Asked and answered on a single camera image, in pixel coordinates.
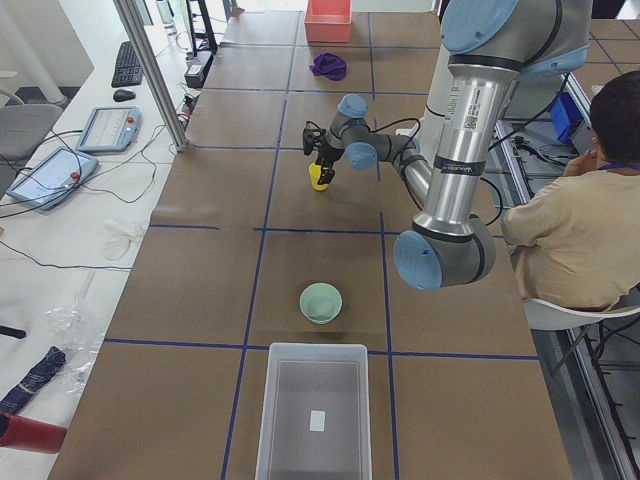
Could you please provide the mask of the yellow plastic cup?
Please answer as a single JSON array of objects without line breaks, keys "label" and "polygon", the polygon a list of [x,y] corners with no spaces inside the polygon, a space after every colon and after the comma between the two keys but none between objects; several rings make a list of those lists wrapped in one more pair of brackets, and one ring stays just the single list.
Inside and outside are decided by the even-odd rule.
[{"label": "yellow plastic cup", "polygon": [[315,191],[322,192],[329,188],[328,184],[321,184],[322,167],[315,163],[311,163],[308,168],[311,186]]}]

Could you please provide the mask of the purple cloth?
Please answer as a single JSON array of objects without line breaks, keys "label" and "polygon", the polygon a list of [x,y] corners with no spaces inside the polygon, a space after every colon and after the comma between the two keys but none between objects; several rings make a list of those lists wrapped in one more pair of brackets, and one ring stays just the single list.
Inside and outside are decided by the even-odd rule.
[{"label": "purple cloth", "polygon": [[347,62],[330,52],[323,52],[313,58],[309,65],[310,72],[316,77],[324,77],[331,81],[342,81],[348,70]]}]

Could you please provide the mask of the black computer box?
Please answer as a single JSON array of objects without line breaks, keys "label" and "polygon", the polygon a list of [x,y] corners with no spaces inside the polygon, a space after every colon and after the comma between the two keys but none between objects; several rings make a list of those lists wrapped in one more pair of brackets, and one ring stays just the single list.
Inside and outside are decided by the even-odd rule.
[{"label": "black computer box", "polygon": [[213,58],[214,56],[210,51],[199,51],[195,57],[187,59],[184,80],[188,87],[199,89],[204,86]]}]

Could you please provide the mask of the pink plastic bin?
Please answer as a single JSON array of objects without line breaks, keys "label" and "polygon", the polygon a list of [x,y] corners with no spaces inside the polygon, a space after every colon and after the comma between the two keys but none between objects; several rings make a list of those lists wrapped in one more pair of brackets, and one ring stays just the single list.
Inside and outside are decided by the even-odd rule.
[{"label": "pink plastic bin", "polygon": [[351,0],[309,0],[304,17],[306,39],[315,43],[347,43],[351,36]]}]

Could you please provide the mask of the pale green ceramic bowl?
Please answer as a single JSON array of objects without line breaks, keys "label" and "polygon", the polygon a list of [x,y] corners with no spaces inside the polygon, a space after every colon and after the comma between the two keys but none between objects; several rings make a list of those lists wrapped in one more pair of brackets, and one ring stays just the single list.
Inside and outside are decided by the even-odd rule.
[{"label": "pale green ceramic bowl", "polygon": [[329,283],[310,284],[299,297],[299,308],[303,316],[316,325],[325,325],[335,320],[341,313],[342,306],[341,293]]}]

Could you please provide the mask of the black computer mouse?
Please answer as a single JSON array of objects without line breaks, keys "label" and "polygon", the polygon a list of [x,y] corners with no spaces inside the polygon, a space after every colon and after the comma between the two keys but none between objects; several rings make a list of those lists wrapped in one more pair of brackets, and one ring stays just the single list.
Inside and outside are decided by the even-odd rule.
[{"label": "black computer mouse", "polygon": [[130,100],[134,100],[136,98],[136,93],[129,89],[116,89],[113,92],[112,99],[116,103],[122,103]]}]

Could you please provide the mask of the black keyboard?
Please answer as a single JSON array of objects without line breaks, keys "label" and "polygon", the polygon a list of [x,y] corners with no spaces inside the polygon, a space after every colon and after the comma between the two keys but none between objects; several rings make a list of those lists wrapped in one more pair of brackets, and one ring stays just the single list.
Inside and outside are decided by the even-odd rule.
[{"label": "black keyboard", "polygon": [[142,66],[130,41],[122,42],[114,63],[111,80],[113,88],[140,85],[143,79]]}]

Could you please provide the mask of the teach pendant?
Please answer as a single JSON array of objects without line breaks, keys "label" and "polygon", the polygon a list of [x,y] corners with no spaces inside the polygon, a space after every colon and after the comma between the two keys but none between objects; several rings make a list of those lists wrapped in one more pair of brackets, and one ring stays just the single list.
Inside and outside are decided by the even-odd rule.
[{"label": "teach pendant", "polygon": [[96,107],[92,110],[76,149],[85,153],[118,153],[136,139],[141,123],[137,106]]},{"label": "teach pendant", "polygon": [[6,194],[26,206],[51,210],[77,190],[97,166],[96,157],[59,147],[27,173],[21,173]]}]

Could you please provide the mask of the white crumpled glove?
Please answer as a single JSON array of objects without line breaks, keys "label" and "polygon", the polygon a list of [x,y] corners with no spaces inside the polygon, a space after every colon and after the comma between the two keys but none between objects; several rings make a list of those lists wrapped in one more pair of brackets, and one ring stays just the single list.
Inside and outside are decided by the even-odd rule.
[{"label": "white crumpled glove", "polygon": [[102,255],[108,260],[120,260],[132,246],[139,246],[145,228],[139,223],[106,220],[103,223]]}]

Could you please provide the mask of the seated person beige shirt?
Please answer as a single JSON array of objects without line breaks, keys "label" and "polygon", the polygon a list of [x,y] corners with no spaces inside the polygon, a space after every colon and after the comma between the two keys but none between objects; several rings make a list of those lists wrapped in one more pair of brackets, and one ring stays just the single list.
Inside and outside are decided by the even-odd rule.
[{"label": "seated person beige shirt", "polygon": [[590,105],[593,147],[501,222],[522,298],[602,311],[639,283],[639,74]]}]

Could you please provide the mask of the white chair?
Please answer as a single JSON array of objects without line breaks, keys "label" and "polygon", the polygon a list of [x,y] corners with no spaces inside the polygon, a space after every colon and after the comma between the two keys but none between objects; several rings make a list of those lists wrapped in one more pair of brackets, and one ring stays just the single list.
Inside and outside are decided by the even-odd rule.
[{"label": "white chair", "polygon": [[633,287],[617,304],[602,312],[573,310],[534,298],[523,300],[522,306],[530,329],[568,330],[593,325],[602,320],[622,319],[638,314],[639,286]]}]

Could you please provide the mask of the teach pendant near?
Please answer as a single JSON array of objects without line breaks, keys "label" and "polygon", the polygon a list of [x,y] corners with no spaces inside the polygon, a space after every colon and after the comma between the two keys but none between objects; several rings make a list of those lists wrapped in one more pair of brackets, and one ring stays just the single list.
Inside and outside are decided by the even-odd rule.
[{"label": "teach pendant near", "polygon": [[27,173],[21,173],[6,194],[26,206],[51,210],[77,190],[97,166],[96,157],[59,147]]}]

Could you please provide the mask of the grey office chair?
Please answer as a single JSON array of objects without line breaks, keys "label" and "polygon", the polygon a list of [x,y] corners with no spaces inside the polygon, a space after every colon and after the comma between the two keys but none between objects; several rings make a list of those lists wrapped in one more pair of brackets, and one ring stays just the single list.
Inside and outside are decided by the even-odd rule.
[{"label": "grey office chair", "polygon": [[7,105],[1,108],[1,158],[17,163],[28,160],[62,115],[51,104]]}]

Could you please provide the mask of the crumpled clear plastic wrap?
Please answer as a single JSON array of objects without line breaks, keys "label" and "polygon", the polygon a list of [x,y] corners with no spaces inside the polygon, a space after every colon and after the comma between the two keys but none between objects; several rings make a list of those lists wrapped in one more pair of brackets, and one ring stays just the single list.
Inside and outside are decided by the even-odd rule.
[{"label": "crumpled clear plastic wrap", "polygon": [[98,357],[106,333],[104,318],[84,298],[46,312],[53,345],[65,354],[56,374],[63,392],[80,398]]}]

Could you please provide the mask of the red bottle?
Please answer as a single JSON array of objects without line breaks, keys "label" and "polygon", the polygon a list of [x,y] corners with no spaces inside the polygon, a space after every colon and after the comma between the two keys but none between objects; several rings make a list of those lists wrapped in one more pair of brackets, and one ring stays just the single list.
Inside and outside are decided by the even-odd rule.
[{"label": "red bottle", "polygon": [[67,429],[27,417],[1,414],[1,446],[23,451],[54,454],[62,447]]}]

